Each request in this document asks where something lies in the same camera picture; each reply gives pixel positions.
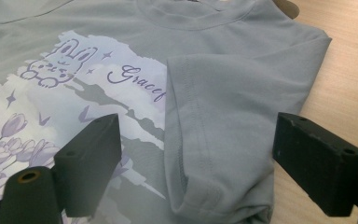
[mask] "gray fabric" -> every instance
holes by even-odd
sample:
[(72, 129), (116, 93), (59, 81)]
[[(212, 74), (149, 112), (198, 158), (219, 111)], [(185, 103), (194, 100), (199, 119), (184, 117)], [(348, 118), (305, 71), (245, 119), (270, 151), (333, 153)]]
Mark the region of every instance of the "gray fabric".
[(118, 113), (94, 223), (269, 223), (276, 115), (329, 42), (270, 0), (0, 0), (0, 189)]

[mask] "wooden surface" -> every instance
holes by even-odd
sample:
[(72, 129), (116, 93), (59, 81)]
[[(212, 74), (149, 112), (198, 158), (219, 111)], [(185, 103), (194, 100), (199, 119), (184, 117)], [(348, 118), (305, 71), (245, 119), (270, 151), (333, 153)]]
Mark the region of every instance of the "wooden surface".
[[(333, 38), (301, 115), (358, 146), (358, 0), (292, 0), (296, 21), (325, 30)], [(293, 179), (276, 164), (272, 224), (357, 223), (326, 217)]]

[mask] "star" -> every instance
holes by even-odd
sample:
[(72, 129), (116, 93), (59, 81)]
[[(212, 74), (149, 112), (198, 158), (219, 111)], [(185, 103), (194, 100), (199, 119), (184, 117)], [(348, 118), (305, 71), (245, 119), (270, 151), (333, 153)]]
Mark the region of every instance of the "star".
[(94, 71), (95, 69), (89, 69), (89, 71), (86, 73), (86, 74), (92, 74), (92, 72)]
[(105, 53), (105, 54), (103, 55), (102, 60), (105, 59), (105, 58), (110, 58), (110, 57), (112, 57), (112, 53), (113, 53), (113, 51), (110, 51), (109, 53)]
[(9, 97), (7, 97), (7, 108), (10, 107), (11, 103), (13, 103), (14, 101), (16, 101), (16, 98), (14, 97), (14, 91), (11, 93), (11, 95)]

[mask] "table top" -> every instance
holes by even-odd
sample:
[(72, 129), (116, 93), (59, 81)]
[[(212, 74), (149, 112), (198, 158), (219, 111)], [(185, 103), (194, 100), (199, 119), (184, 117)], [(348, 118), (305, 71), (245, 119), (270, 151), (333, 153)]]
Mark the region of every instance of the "table top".
[[(292, 0), (296, 21), (319, 27), (333, 38), (301, 116), (358, 147), (358, 1)], [(279, 165), (275, 165), (272, 224), (353, 224), (351, 217), (327, 217)]]

